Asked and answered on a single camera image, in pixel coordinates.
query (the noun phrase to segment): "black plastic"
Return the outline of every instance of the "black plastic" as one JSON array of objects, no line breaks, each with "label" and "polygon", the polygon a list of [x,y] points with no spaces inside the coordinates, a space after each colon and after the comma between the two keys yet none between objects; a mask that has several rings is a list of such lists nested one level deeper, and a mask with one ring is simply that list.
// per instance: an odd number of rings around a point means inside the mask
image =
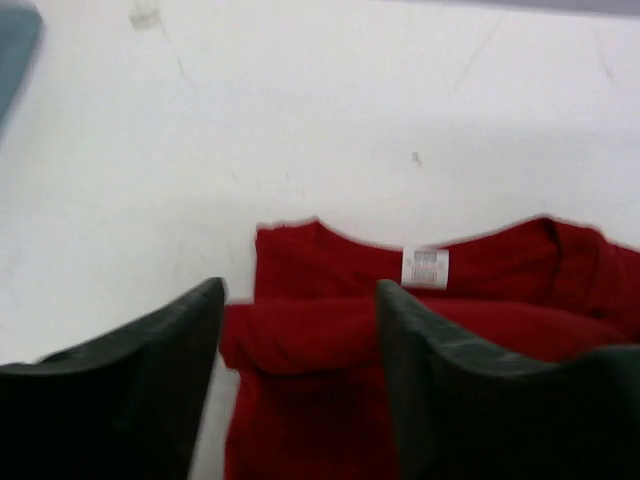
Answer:
[{"label": "black plastic", "polygon": [[545,363],[474,335],[391,281],[379,283],[377,308],[405,480],[640,478],[639,348]]},{"label": "black plastic", "polygon": [[39,364],[0,367],[2,478],[186,479],[223,308],[209,279]]}]

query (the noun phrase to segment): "blue object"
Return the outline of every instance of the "blue object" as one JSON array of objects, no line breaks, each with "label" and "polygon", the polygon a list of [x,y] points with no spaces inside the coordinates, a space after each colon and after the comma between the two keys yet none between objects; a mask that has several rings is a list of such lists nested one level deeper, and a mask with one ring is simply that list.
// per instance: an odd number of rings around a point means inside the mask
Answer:
[{"label": "blue object", "polygon": [[0,122],[7,114],[38,44],[40,14],[24,6],[0,6]]}]

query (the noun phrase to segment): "white table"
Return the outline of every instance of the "white table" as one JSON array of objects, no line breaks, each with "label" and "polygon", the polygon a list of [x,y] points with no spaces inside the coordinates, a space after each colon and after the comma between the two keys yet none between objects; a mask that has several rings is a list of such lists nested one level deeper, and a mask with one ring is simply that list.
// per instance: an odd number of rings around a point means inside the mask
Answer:
[{"label": "white table", "polygon": [[[258,222],[388,244],[539,212],[640,245],[640,23],[367,0],[40,0],[0,143],[0,360],[207,276],[252,292]],[[193,477],[217,479],[218,368]]]}]

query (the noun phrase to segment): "white tag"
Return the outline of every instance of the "white tag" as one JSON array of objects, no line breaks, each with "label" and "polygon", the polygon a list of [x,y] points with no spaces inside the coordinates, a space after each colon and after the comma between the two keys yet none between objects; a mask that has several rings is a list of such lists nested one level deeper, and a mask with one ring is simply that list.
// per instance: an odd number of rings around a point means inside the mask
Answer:
[{"label": "white tag", "polygon": [[402,285],[444,290],[449,281],[449,251],[428,247],[402,252]]}]

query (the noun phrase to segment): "red t-shirt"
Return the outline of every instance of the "red t-shirt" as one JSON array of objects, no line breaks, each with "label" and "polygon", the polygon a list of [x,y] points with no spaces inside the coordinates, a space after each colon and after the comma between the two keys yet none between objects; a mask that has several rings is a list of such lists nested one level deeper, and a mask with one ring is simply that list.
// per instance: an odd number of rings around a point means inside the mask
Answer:
[{"label": "red t-shirt", "polygon": [[[640,338],[640,254],[536,218],[444,247],[446,290],[410,289],[484,338],[545,361]],[[227,480],[398,479],[373,293],[402,252],[318,221],[262,228],[255,303],[227,310],[220,350],[240,373]]]}]

